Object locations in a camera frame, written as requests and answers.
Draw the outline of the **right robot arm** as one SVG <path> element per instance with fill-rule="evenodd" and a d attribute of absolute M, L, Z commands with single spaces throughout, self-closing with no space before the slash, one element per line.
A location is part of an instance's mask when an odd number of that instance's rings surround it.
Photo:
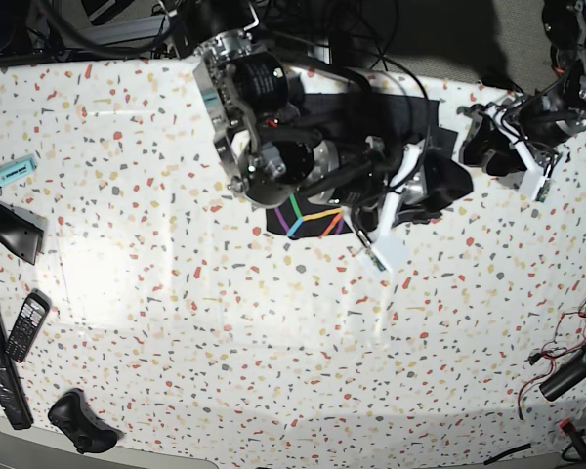
<path fill-rule="evenodd" d="M 353 126 L 353 117 L 344 107 L 304 115 L 304 93 L 279 57 L 252 38 L 258 24 L 246 1 L 183 1 L 170 17 L 200 59 L 196 80 L 231 190 L 272 211 L 295 199 L 335 205 L 364 235 L 426 214 L 423 202 L 408 202 L 405 193 L 430 148 L 435 109 L 429 98 L 422 98 L 425 131 L 412 156 L 404 140 L 379 135 L 377 122 L 357 141 L 332 135 L 330 125 Z"/>

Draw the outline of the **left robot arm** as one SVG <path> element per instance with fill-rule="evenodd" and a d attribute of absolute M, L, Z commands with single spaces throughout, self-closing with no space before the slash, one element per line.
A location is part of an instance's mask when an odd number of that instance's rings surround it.
<path fill-rule="evenodd" d="M 533 95 L 459 108 L 472 119 L 462 164 L 494 177 L 549 177 L 557 147 L 586 129 L 586 1 L 546 1 L 542 22 L 556 80 Z"/>

